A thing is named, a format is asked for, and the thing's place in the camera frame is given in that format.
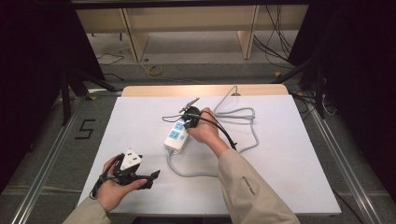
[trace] metal rail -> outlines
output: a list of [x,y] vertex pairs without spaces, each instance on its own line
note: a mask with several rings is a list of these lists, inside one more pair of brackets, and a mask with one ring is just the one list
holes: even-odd
[[315,123],[318,125],[320,132],[323,135],[324,140],[326,141],[327,146],[329,147],[332,156],[334,157],[335,162],[337,163],[338,168],[343,175],[346,184],[349,186],[349,189],[358,204],[364,219],[367,223],[380,224],[382,223],[378,213],[375,211],[374,205],[370,200],[370,197],[367,195],[363,185],[355,175],[355,172],[349,165],[346,156],[343,153],[343,150],[338,145],[334,136],[332,135],[332,131],[325,119],[322,119],[319,114],[314,111],[313,117]]
[[78,97],[74,103],[74,111],[72,112],[72,116],[70,120],[62,127],[59,131],[58,136],[53,143],[47,158],[45,159],[43,165],[41,166],[35,180],[33,181],[32,186],[27,191],[25,197],[23,198],[20,206],[18,207],[14,218],[12,218],[11,223],[26,223],[27,218],[35,206],[35,202],[38,199],[41,189],[43,188],[47,178],[50,175],[50,171],[52,170],[53,164],[56,162],[56,159],[61,151],[64,141],[66,140],[67,135],[70,132],[71,127],[73,126],[74,121],[76,120],[76,116],[83,105],[85,97]]

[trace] right hand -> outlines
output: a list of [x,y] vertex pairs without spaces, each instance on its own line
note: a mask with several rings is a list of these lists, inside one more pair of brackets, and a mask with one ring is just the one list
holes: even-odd
[[[203,109],[201,112],[202,118],[209,119],[210,121],[217,123],[217,121],[212,117],[213,112],[208,107]],[[187,129],[187,132],[198,142],[207,144],[218,158],[223,151],[229,148],[229,146],[219,137],[218,127],[202,119],[199,120],[198,125],[195,128]]]
[[[207,107],[201,111],[201,117],[217,123],[217,121],[208,113],[213,115],[213,112]],[[187,132],[195,138],[195,140],[205,144],[219,138],[218,127],[202,119],[199,120],[198,125],[195,128],[187,129]]]

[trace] black cable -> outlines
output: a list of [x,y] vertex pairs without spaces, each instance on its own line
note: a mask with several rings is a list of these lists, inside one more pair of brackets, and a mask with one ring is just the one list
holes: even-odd
[[291,48],[291,44],[288,42],[288,40],[286,39],[285,35],[283,34],[283,30],[282,30],[282,5],[280,5],[279,7],[280,7],[280,10],[279,10],[279,31],[281,33],[281,36],[282,36],[283,40]]
[[288,61],[288,59],[284,58],[282,55],[276,53],[276,51],[274,51],[273,49],[270,49],[268,46],[264,45],[264,44],[259,40],[259,38],[258,38],[257,36],[254,35],[253,37],[254,37],[253,40],[258,41],[258,42],[260,43],[260,45],[263,46],[263,47],[265,48],[265,49],[260,48],[260,46],[258,46],[258,44],[255,42],[255,44],[259,47],[259,49],[261,49],[262,51],[264,51],[265,53],[267,53],[267,54],[269,54],[269,55],[271,55],[271,56],[278,57],[278,58],[284,60],[285,62]]
[[303,118],[303,121],[308,118],[308,116],[312,113],[312,111],[314,111],[314,109],[316,109],[316,107],[312,108],[309,113]]
[[291,45],[289,44],[289,42],[286,40],[286,37],[283,35],[283,31],[282,31],[282,6],[280,6],[280,5],[277,5],[277,21],[278,21],[278,23],[277,23],[277,33],[278,33],[278,35],[279,35],[279,39],[280,39],[280,42],[281,42],[281,44],[282,44],[282,46],[284,46],[284,48],[286,49],[286,51],[288,52],[288,58],[289,58],[289,55],[290,55],[290,49],[289,49],[289,47],[291,47]]
[[347,201],[345,201],[344,198],[341,197],[341,195],[339,195],[333,188],[332,188],[332,192],[344,203],[344,205],[346,205],[347,208],[349,208],[352,214],[358,219],[359,223],[363,224],[364,223],[363,220],[361,220],[358,213],[349,205],[349,203],[347,203]]
[[116,60],[115,62],[112,62],[112,63],[100,63],[100,64],[102,64],[102,65],[111,65],[111,64],[113,64],[113,63],[117,63],[117,62],[121,61],[122,59],[124,59],[124,56],[122,56],[122,55],[115,55],[115,54],[110,54],[110,53],[105,53],[105,54],[103,54],[103,55],[97,57],[96,59],[101,59],[101,58],[102,58],[103,56],[105,56],[105,55],[111,55],[111,56],[113,56],[113,57],[118,57],[119,59]]
[[121,81],[125,80],[125,79],[123,79],[122,77],[119,77],[119,76],[117,76],[117,75],[116,75],[116,74],[114,74],[114,73],[104,73],[103,75],[105,75],[105,76],[113,76],[113,77],[117,77],[117,78],[119,78]]
[[280,45],[281,45],[281,47],[282,47],[282,49],[283,49],[283,53],[285,54],[286,57],[288,57],[288,54],[285,52],[285,46],[284,46],[284,43],[283,43],[283,40],[282,40],[282,37],[281,37],[281,33],[280,33],[280,32],[278,31],[278,29],[276,28],[276,27],[278,26],[278,24],[279,24],[279,6],[277,6],[277,9],[276,9],[276,13],[277,13],[276,22],[274,22],[274,19],[273,19],[272,15],[271,15],[271,12],[270,12],[269,8],[268,8],[268,5],[266,5],[265,7],[266,7],[266,9],[267,9],[268,15],[270,16],[271,23],[272,23],[273,26],[274,26],[273,33],[276,32],[277,35],[279,36]]
[[262,51],[264,51],[265,53],[267,53],[267,54],[269,54],[269,55],[271,55],[271,56],[274,56],[274,57],[282,57],[282,56],[280,56],[279,54],[277,54],[276,52],[274,52],[272,49],[270,49],[270,48],[268,48],[267,46],[265,46],[262,42],[260,42],[260,40],[257,38],[257,36],[255,36],[254,35],[254,39],[253,39],[253,42],[254,42],[254,44],[257,46],[257,48],[259,48],[260,50],[262,50]]
[[211,124],[213,124],[214,126],[216,126],[216,127],[217,127],[219,130],[221,130],[221,132],[224,133],[224,135],[227,137],[228,142],[229,142],[230,145],[231,145],[231,148],[233,148],[233,149],[236,150],[236,147],[235,147],[236,143],[233,142],[233,139],[231,139],[230,135],[228,135],[228,133],[225,131],[224,128],[222,128],[222,126],[218,125],[217,123],[213,122],[213,121],[210,120],[210,119],[204,119],[204,118],[202,118],[202,117],[199,116],[199,115],[195,115],[195,114],[186,114],[186,116],[192,117],[192,118],[195,118],[195,119],[201,119],[201,120],[204,120],[204,121],[206,121],[206,122],[208,122],[208,123],[211,123]]

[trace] power strip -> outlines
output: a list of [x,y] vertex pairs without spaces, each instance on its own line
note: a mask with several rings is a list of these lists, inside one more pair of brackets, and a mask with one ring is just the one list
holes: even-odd
[[187,133],[186,128],[184,127],[184,119],[179,119],[175,122],[175,125],[172,127],[172,130],[166,136],[165,147],[167,149],[172,149],[175,154],[180,153],[183,150],[184,145],[189,138],[189,134]]

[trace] sleeve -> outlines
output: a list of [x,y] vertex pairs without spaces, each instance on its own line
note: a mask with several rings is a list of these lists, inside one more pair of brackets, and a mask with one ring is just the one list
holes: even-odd
[[219,180],[233,223],[300,223],[253,166],[235,150],[221,154]]
[[109,224],[111,221],[97,200],[86,198],[64,221],[64,224],[79,223]]

